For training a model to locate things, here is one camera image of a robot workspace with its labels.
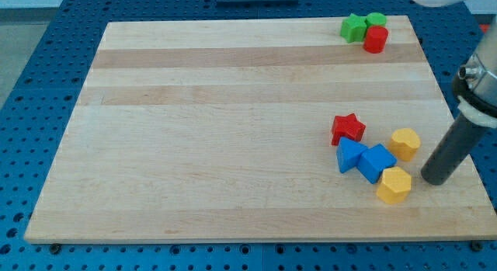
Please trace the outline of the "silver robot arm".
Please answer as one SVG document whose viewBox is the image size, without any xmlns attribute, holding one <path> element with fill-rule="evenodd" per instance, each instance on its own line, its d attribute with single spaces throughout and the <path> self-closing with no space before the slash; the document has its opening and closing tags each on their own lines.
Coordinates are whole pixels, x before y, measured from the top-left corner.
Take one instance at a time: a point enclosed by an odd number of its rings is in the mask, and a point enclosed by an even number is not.
<svg viewBox="0 0 497 271">
<path fill-rule="evenodd" d="M 457 108 L 472 123 L 496 128 L 496 17 L 453 80 Z"/>
</svg>

